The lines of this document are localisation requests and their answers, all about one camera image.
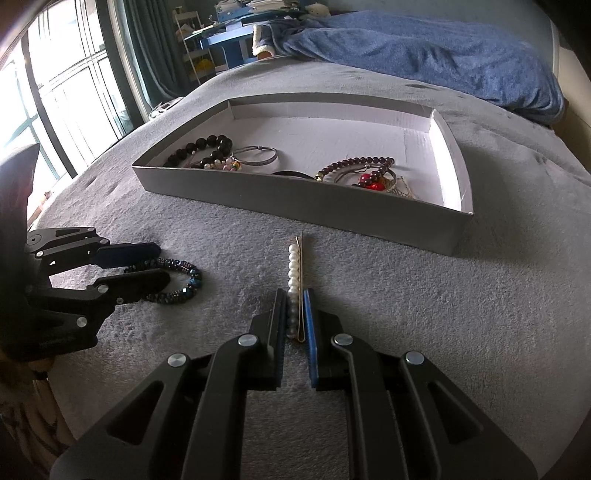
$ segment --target silver bangle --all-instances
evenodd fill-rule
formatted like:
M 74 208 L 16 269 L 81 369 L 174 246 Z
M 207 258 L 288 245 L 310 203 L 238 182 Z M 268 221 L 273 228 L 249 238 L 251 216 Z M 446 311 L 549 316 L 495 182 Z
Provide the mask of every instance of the silver bangle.
M 237 153 L 244 153 L 244 152 L 248 152 L 248 151 L 252 151 L 252 150 L 272 151 L 273 156 L 271 158 L 268 158 L 266 160 L 261 160 L 261 161 L 246 161 L 246 160 L 240 160 L 240 158 L 236 157 Z M 242 148 L 238 148 L 232 152 L 232 158 L 234 160 L 238 160 L 241 164 L 249 165 L 251 167 L 262 167 L 264 165 L 268 165 L 269 163 L 273 163 L 277 159 L 277 157 L 278 157 L 277 150 L 275 148 L 271 148 L 271 147 L 253 147 L 253 146 L 242 147 Z

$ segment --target bed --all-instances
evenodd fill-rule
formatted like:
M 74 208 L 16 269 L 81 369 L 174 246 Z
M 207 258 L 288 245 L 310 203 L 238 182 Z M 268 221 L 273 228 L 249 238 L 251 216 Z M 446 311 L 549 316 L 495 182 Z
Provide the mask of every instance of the bed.
M 131 164 L 162 137 L 225 98 L 278 92 L 437 108 L 475 205 L 454 256 L 141 187 Z M 589 173 L 552 130 L 500 107 L 336 64 L 274 57 L 238 67 L 124 138 L 46 207 L 39 228 L 95 226 L 112 242 L 154 241 L 204 272 L 202 295 L 186 304 L 119 307 L 97 347 L 58 358 L 50 381 L 79 437 L 169 354 L 204 355 L 242 333 L 285 286 L 287 245 L 303 230 L 307 282 L 322 307 L 377 350 L 423 351 L 542 476 L 591 406 L 590 215 Z M 80 268 L 53 284 L 83 288 L 100 272 Z M 282 388 L 249 394 L 242 478 L 347 478 L 344 405 L 339 393 L 309 388 L 305 349 L 289 345 Z

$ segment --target dark green curtain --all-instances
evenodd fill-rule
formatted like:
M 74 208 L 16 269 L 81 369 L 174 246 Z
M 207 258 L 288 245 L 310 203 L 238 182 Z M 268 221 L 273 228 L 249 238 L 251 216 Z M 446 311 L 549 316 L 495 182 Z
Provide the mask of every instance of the dark green curtain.
M 139 74 L 153 107 L 191 91 L 164 0 L 123 0 Z

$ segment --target stack of papers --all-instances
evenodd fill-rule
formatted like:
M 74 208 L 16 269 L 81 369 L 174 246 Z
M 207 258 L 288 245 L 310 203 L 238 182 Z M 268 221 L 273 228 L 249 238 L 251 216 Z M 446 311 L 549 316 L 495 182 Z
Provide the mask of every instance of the stack of papers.
M 222 0 L 216 4 L 216 12 L 223 14 L 226 12 L 232 12 L 240 8 L 241 5 L 236 0 Z
M 266 10 L 294 10 L 299 9 L 298 0 L 252 0 L 247 6 L 254 12 L 264 12 Z

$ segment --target desk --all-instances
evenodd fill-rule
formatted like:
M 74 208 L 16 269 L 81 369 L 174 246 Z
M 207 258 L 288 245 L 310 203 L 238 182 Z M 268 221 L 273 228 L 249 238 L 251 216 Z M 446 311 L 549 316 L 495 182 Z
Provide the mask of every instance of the desk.
M 300 10 L 267 10 L 257 14 L 244 15 L 234 20 L 196 30 L 186 37 L 186 40 L 202 36 L 204 38 L 201 40 L 201 48 L 221 47 L 226 57 L 228 69 L 232 69 L 256 61 L 256 58 L 248 57 L 244 45 L 244 40 L 253 34 L 254 23 L 283 18 L 286 15 L 297 18 L 302 13 L 305 12 Z

